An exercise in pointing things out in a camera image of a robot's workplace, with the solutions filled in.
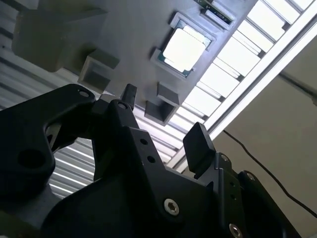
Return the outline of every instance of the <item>gray wall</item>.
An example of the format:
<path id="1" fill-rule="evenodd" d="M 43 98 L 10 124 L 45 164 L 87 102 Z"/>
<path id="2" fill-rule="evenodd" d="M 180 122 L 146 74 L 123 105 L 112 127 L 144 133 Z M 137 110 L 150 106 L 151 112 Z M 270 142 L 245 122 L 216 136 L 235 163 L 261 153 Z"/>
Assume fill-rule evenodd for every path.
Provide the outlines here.
<path id="1" fill-rule="evenodd" d="M 317 39 L 285 69 L 317 88 Z M 282 79 L 276 78 L 226 129 L 258 158 L 286 189 L 317 212 L 317 107 Z M 215 140 L 234 169 L 252 171 L 304 237 L 317 232 L 317 219 L 288 199 L 277 184 L 227 135 Z"/>

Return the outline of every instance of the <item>slatted panel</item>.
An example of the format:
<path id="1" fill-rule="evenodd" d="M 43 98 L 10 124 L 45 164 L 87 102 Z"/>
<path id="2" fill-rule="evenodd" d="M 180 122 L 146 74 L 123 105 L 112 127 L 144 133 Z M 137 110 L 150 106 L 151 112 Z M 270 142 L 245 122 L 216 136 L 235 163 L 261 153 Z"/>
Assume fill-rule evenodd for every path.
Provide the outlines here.
<path id="1" fill-rule="evenodd" d="M 49 73 L 12 52 L 10 37 L 17 14 L 17 10 L 0 1 L 0 109 L 12 107 L 58 87 L 76 83 L 78 80 L 78 76 L 68 70 L 61 69 Z M 189 111 L 180 111 L 188 117 L 192 115 L 192 120 L 186 122 L 184 129 L 182 125 L 174 123 L 161 126 L 145 118 L 144 112 L 138 108 L 134 113 L 140 128 L 147 130 L 152 136 L 164 163 L 167 163 L 182 147 L 185 132 L 189 130 L 195 119 L 199 119 Z M 93 181 L 95 165 L 90 140 L 78 139 L 73 145 L 58 151 L 55 158 L 56 169 L 50 184 L 59 197 L 65 197 Z"/>
<path id="2" fill-rule="evenodd" d="M 265 58 L 270 49 L 312 2 L 312 0 L 259 0 L 256 3 L 200 80 L 224 99 L 221 100 L 215 97 L 214 93 L 209 93 L 209 99 L 185 100 L 190 106 L 189 110 L 194 108 L 204 115 L 201 118 L 206 119 L 205 125 L 208 129 L 234 103 L 233 100 L 232 103 L 228 103 L 227 98 L 230 98 L 233 92 L 234 97 L 238 98 L 247 89 L 246 85 L 251 85 L 253 81 L 248 79 L 249 73 Z M 221 101 L 218 106 L 214 105 L 215 98 Z M 184 157 L 185 152 L 182 148 L 167 166 L 183 172 L 187 167 Z"/>

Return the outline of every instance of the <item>screw hole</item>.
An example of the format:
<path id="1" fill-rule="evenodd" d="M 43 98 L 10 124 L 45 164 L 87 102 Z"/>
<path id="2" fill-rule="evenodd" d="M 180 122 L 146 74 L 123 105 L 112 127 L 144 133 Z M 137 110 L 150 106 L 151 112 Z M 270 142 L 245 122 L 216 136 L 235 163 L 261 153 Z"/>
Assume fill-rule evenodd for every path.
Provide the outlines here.
<path id="1" fill-rule="evenodd" d="M 84 92 L 84 91 L 79 91 L 79 94 L 85 98 L 88 98 L 89 97 L 89 94 Z"/>
<path id="2" fill-rule="evenodd" d="M 127 106 L 124 105 L 123 103 L 118 103 L 118 106 L 122 109 L 127 109 Z"/>
<path id="3" fill-rule="evenodd" d="M 148 161 L 150 163 L 155 163 L 155 159 L 152 156 L 148 156 Z"/>
<path id="4" fill-rule="evenodd" d="M 38 150 L 24 150 L 18 156 L 18 163 L 28 169 L 37 169 L 45 163 L 45 157 Z"/>
<path id="5" fill-rule="evenodd" d="M 144 145 L 147 145 L 147 144 L 148 144 L 148 142 L 147 142 L 145 139 L 141 139 L 140 142 L 141 142 L 142 144 L 144 144 Z"/>

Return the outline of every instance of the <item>black metal bracket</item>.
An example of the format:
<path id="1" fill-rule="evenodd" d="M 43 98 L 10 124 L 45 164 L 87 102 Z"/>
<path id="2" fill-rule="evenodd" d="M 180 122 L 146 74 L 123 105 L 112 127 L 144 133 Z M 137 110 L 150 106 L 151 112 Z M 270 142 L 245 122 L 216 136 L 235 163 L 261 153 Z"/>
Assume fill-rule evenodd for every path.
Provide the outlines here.
<path id="1" fill-rule="evenodd" d="M 149 133 L 138 127 L 135 93 L 128 85 L 121 100 L 108 103 L 67 85 L 1 111 L 0 205 L 19 198 L 19 208 L 24 202 L 36 207 L 30 202 L 43 194 L 53 153 L 83 137 L 93 144 L 94 182 L 54 206 L 41 237 L 300 237 L 255 176 L 237 176 L 216 152 L 203 125 L 184 138 L 195 178 L 167 169 Z"/>

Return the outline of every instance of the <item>wire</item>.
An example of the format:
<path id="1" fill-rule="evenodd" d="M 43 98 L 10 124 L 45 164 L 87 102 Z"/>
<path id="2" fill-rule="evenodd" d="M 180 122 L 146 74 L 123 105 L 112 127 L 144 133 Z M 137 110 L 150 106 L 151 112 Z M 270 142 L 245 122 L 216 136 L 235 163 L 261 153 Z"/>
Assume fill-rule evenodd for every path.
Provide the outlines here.
<path id="1" fill-rule="evenodd" d="M 227 131 L 223 131 L 226 135 L 228 135 L 231 139 L 233 139 L 235 142 L 237 142 L 239 145 L 241 145 L 241 147 L 243 148 L 243 150 L 251 157 L 251 159 L 253 159 L 262 169 L 264 169 L 268 175 L 270 175 L 274 181 L 280 186 L 280 188 L 283 190 L 283 192 L 286 194 L 286 196 L 288 196 L 292 201 L 294 201 L 295 203 L 297 203 L 299 206 L 301 206 L 302 208 L 304 208 L 306 211 L 308 211 L 312 216 L 314 216 L 315 218 L 317 218 L 317 214 L 310 209 L 309 207 L 307 207 L 305 204 L 303 204 L 302 202 L 300 202 L 299 200 L 297 200 L 295 197 L 293 197 L 291 194 L 288 193 L 288 191 L 286 190 L 286 188 L 283 186 L 283 184 L 274 176 L 274 174 L 272 174 L 270 172 L 270 170 L 268 170 L 260 161 L 258 161 L 249 151 L 248 149 L 244 146 L 244 144 L 242 142 L 240 142 L 237 138 L 235 138 L 233 135 L 231 135 L 229 132 Z"/>

